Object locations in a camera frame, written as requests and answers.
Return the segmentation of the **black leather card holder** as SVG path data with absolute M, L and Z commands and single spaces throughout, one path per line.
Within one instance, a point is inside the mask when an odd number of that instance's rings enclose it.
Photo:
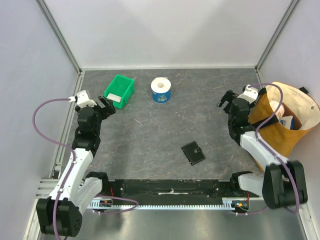
M 196 141 L 190 142 L 182 146 L 181 150 L 186 156 L 191 166 L 200 163 L 206 159 L 202 149 Z

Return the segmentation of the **green plastic bin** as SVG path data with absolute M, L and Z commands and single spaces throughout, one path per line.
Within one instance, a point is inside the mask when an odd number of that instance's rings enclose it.
M 104 91 L 104 97 L 107 98 L 109 93 L 122 97 L 121 102 L 113 101 L 117 109 L 123 109 L 128 103 L 129 98 L 135 92 L 135 80 L 120 74 L 117 74 Z

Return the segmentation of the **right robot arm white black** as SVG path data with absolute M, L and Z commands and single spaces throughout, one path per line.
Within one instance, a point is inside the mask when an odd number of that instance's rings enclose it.
M 249 122 L 249 114 L 266 89 L 257 91 L 244 88 L 242 94 L 227 90 L 217 106 L 223 107 L 228 115 L 227 126 L 230 137 L 245 149 L 264 171 L 263 177 L 251 172 L 237 172 L 232 175 L 229 191 L 235 197 L 246 191 L 263 197 L 270 209 L 288 208 L 308 201 L 308 192 L 303 165 L 277 152 L 261 137 L 259 130 L 278 123 L 275 113 L 258 121 Z

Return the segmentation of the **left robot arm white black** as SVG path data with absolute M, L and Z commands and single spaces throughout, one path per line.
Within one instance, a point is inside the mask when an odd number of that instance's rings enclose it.
M 111 100 L 104 96 L 98 99 L 103 107 L 85 90 L 67 99 L 76 104 L 78 116 L 72 145 L 62 145 L 70 150 L 69 161 L 49 196 L 39 198 L 36 204 L 40 231 L 58 240 L 77 236 L 83 214 L 92 200 L 96 195 L 103 197 L 110 192 L 106 173 L 91 172 L 83 178 L 98 151 L 102 121 L 116 112 Z

